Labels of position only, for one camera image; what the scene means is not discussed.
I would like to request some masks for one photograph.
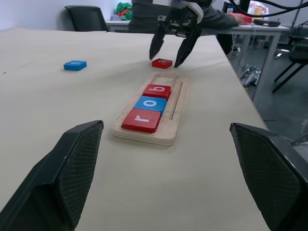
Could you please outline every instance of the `table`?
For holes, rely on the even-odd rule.
[[[76,231],[269,230],[229,132],[231,122],[265,125],[215,36],[200,38],[183,65],[167,70],[151,67],[151,40],[26,29],[0,35],[0,209],[66,130],[102,119],[94,179]],[[159,57],[174,59],[181,41],[166,36],[168,49]],[[70,60],[88,66],[64,71]],[[134,92],[158,72],[190,77],[175,144],[111,136]]]
[[[107,26],[109,27],[110,31],[127,31],[128,32],[128,24],[129,21],[108,21],[106,22]],[[264,64],[262,66],[262,72],[258,81],[256,92],[253,96],[253,102],[256,106],[258,106],[258,100],[261,95],[261,91],[263,89],[266,76],[269,73],[271,62],[273,60],[275,51],[277,49],[277,45],[280,39],[280,36],[282,32],[289,31],[290,28],[279,26],[279,27],[269,27],[269,26],[251,26],[251,25],[240,25],[235,26],[228,30],[213,30],[213,29],[204,29],[205,33],[208,34],[233,34],[233,35],[244,35],[244,40],[241,46],[241,50],[245,51],[248,49],[250,38],[253,35],[256,36],[268,36],[269,37],[269,48],[266,55],[266,58],[264,59]],[[238,57],[237,60],[237,66],[234,67],[238,75],[242,73],[242,67],[245,63],[245,57],[243,57],[241,60],[239,60],[240,57]]]

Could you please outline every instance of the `black cable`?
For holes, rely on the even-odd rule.
[[[240,7],[238,7],[238,5],[236,5],[234,0],[229,0],[229,1],[233,5],[233,7],[235,9],[237,9],[241,14],[246,15],[248,17],[253,17],[253,18],[264,18],[264,17],[277,16],[277,15],[280,15],[280,14],[283,14],[283,13],[288,13],[288,12],[291,12],[291,11],[294,11],[294,10],[297,10],[297,9],[302,9],[302,8],[308,6],[308,4],[304,3],[304,5],[295,7],[295,9],[293,9],[293,10],[285,10],[285,11],[280,11],[280,12],[277,12],[277,13],[270,13],[270,14],[264,14],[264,15],[255,15],[255,14],[249,14],[249,13],[243,11]]]
[[[259,2],[262,2],[262,3],[265,3],[265,4],[268,4],[268,5],[272,5],[274,7],[277,7],[277,8],[281,8],[281,9],[284,9],[284,10],[298,10],[300,9],[301,6],[304,6],[304,5],[307,5],[308,6],[308,1],[305,2],[305,3],[302,3],[298,6],[293,6],[293,7],[289,7],[289,6],[282,6],[282,5],[279,5],[279,4],[276,4],[274,2],[271,2],[271,1],[268,1],[268,0],[258,0]]]

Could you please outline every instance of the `hand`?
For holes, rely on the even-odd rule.
[[[244,17],[241,14],[234,14],[233,17],[235,18],[235,21],[237,24],[244,23]]]

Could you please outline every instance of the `person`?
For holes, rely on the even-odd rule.
[[[198,0],[204,16],[197,25],[199,28],[229,29],[244,22],[240,14],[229,15],[210,6],[212,0]],[[130,33],[154,34],[158,28],[157,18],[167,16],[168,6],[153,4],[153,0],[132,0],[132,16],[128,25]]]

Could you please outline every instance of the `gray sleeve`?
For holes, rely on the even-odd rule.
[[[235,18],[222,11],[218,11],[213,7],[203,8],[204,16],[201,23],[198,24],[199,28],[209,29],[230,29],[237,25]]]

